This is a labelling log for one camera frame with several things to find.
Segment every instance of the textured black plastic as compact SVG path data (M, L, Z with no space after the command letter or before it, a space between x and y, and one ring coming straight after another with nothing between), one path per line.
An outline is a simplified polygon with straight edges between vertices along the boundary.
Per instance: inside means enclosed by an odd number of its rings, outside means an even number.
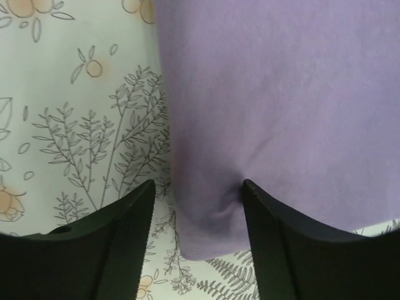
M146 181L49 234L0 234L0 299L135 299L155 193L154 182Z
M400 299L400 231L365 237L338 230L250 180L242 199L261 300Z

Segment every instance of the botanical print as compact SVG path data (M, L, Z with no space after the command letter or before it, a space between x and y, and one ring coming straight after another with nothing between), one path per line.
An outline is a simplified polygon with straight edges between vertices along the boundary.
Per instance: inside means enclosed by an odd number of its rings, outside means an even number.
M13 99L0 98L0 143L4 145L5 140L11 134L9 129L13 116ZM15 222L24 215L24 208L20 197L24 193L16 192L11 186L6 185L1 173L8 172L13 167L3 157L0 157L0 221Z
M391 231L395 231L400 229L400 219L392 220L392 224L387 225L386 229L381 231L381 234L390 233Z
M161 177L169 172L165 160L169 132L163 79L148 67L138 66L124 81L109 96L113 117L98 117L90 110L77 119L74 108L66 102L56 109L57 114L46 108L39 115L41 122L33 123L43 131L33 136L46 145L40 151L52 156L49 164L57 166L73 186L81 188L92 210L104 206L111 186L121 198L152 172L161 172ZM102 181L95 177L100 164L107 166ZM119 173L118 177L112 176L114 172ZM94 184L96 189L102 189L99 200L92 196Z
M24 111L22 112L22 120L25 122L28 120L28 115L29 115L29 108L27 105L24 106Z
M129 14L140 14L145 23L156 22L153 0L122 0L122 8Z
M25 154L25 153L27 153L27 151L29 150L30 147L31 147L31 143L30 143L30 142L24 142L24 143L21 144L20 147L18 148L18 154Z
M145 275L142 276L139 283L139 289L137 291L136 299L148 299L153 300L151 296L151 291L154 285L167 283L167 279L157 280L159 277L159 271L156 269L153 276Z
M62 220L62 223L59 223L58 226L77 221L89 214L89 208L85 207L83 198L78 199L76 193L70 197L65 192L61 192L61 197L57 197L57 202L58 205L54 206L54 209L58 211L55 218Z
M39 42L42 35L41 17L49 14L55 19L72 21L75 20L69 14L60 11L64 6L64 1L54 2L54 0L3 0L0 2L0 29L10 26L13 22L18 23L18 28L31 28L32 40Z
M165 275L174 275L171 280L172 289L179 295L185 295L192 290L196 284L197 279L194 278L191 268L185 263L186 260L179 252L179 236L175 227L176 215L173 207L169 204L169 213L156 220L156 228L152 234L153 238L159 238L161 233L168 233L172 230L172 241L174 245L172 249L166 251L166 260L164 268Z
M15 222L24 215L24 208L19 197L25 195L17 194L6 185L3 175L0 175L0 221Z
M0 141L5 140L10 135L8 129L13 116L13 99L0 98Z
M85 56L79 48L77 49L78 56L82 62L72 72L71 84L74 84L75 80L78 78L83 68L85 68L86 73L92 78L100 77L103 74L104 68L102 64L94 59L95 49L96 49L95 46L91 46L87 56ZM109 50L110 55L111 56L114 55L117 52L117 50L118 50L118 45L113 44Z
M258 287L251 251L233 255L236 263L223 259L210 259L210 264L221 276L220 281L200 281L197 288L217 300L258 300Z
M30 180L35 176L35 172L33 171L28 171L24 173L24 180Z

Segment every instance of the purple fabric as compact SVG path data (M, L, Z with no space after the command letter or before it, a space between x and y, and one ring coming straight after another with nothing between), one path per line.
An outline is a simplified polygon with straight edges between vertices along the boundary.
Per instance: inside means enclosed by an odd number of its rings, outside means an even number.
M400 1L155 4L185 258L249 247L245 178L337 228L400 217Z

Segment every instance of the floral wallpaper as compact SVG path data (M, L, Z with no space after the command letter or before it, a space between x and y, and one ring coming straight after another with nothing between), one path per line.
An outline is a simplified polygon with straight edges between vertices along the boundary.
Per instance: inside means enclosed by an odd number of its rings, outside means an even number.
M155 22L152 0L0 0L0 231L49 232L154 179L136 299L257 300L250 251L179 253Z

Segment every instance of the fern drawing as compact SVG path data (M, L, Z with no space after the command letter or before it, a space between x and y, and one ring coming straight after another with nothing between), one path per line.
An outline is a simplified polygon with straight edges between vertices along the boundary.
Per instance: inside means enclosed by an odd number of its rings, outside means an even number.
M219 258L207 260L219 273L221 281L200 281L197 288L216 300L259 300L250 250L236 253L234 257L237 263Z

